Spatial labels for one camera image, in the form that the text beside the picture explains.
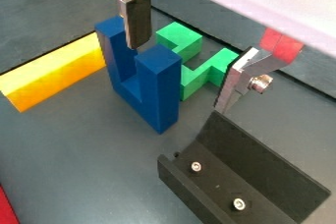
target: red object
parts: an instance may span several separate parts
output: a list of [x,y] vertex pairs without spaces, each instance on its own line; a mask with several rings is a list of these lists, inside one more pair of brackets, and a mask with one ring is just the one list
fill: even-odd
[[0,187],[0,224],[19,224],[19,220],[5,196],[5,192]]
[[289,64],[303,48],[303,43],[276,30],[267,28],[260,40],[260,47],[271,51],[277,58]]

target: black metal bracket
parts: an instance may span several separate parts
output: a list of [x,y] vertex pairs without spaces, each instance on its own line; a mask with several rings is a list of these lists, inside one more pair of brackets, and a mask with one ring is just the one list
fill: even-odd
[[217,112],[176,159],[160,155],[157,168],[163,182],[209,224],[300,223],[331,195]]

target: blue block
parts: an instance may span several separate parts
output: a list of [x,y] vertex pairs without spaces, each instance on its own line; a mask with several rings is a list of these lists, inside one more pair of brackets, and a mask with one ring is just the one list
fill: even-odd
[[113,89],[161,134],[179,118],[181,57],[163,45],[131,50],[120,17],[96,24],[96,33]]

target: yellow block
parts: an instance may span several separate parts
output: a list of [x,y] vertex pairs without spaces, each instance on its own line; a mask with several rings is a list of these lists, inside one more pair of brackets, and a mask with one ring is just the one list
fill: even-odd
[[96,33],[0,76],[0,90],[20,112],[105,66]]

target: green s-shaped block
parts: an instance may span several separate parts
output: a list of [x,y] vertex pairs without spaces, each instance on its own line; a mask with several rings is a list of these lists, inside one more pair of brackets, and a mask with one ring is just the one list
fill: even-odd
[[[172,23],[156,32],[156,42],[168,47],[183,58],[191,60],[203,49],[203,36],[177,23]],[[184,101],[207,82],[220,86],[228,64],[237,54],[223,48],[196,70],[183,65],[180,99]]]

